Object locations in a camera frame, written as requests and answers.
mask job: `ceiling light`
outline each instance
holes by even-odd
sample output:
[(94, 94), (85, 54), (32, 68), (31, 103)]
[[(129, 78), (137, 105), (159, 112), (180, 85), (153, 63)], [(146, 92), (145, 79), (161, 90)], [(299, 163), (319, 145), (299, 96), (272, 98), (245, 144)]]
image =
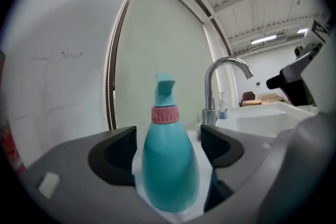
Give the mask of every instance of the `ceiling light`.
[(308, 28), (299, 29), (298, 34), (303, 34), (303, 33), (307, 32), (308, 30), (309, 30)]
[(269, 40), (276, 39), (276, 38), (277, 38), (277, 35), (273, 35), (273, 36), (269, 36), (269, 37), (259, 38), (259, 39), (253, 40), (253, 41), (251, 42), (251, 45), (258, 44), (258, 43), (262, 43), (262, 42), (269, 41)]

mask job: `sink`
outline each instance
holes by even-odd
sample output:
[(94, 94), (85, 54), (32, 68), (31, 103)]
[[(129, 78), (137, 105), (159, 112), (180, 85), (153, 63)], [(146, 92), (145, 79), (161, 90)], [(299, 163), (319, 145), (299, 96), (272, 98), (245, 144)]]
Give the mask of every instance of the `sink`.
[(293, 129), (300, 121), (314, 113), (283, 102), (245, 106), (228, 110), (226, 120), (216, 126), (261, 136), (276, 137), (279, 132)]

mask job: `teal bottle body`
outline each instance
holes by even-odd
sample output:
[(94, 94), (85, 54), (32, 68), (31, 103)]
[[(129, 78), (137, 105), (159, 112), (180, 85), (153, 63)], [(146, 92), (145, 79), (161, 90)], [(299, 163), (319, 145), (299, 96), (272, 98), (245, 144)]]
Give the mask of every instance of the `teal bottle body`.
[(143, 150), (142, 173), (146, 195), (157, 209), (180, 212), (195, 202), (198, 165), (180, 121), (151, 123)]

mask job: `faucet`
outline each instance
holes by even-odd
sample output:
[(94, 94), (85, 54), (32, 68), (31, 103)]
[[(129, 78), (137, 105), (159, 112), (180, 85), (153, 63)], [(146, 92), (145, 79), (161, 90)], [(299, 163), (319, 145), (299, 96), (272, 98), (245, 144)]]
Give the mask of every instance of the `faucet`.
[(244, 72), (247, 79), (253, 77), (251, 69), (248, 67), (247, 63), (239, 58), (224, 57), (213, 62), (205, 74), (205, 109), (202, 110), (202, 124), (204, 125), (216, 125), (217, 115), (215, 110), (215, 100), (212, 95), (211, 79), (216, 69), (227, 63), (239, 67)]

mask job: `chrome faucet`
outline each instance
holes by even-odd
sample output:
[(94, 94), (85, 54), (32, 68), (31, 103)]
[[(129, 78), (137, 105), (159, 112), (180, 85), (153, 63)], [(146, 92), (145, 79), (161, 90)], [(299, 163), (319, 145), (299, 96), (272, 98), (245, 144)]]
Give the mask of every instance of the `chrome faucet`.
[(215, 101), (212, 95), (211, 79), (218, 67), (225, 64), (231, 64), (239, 67), (245, 74), (246, 78), (253, 77), (253, 74), (244, 61), (234, 57), (224, 57), (215, 61), (207, 70), (205, 74), (205, 109), (202, 110), (202, 124), (216, 125), (216, 110)]

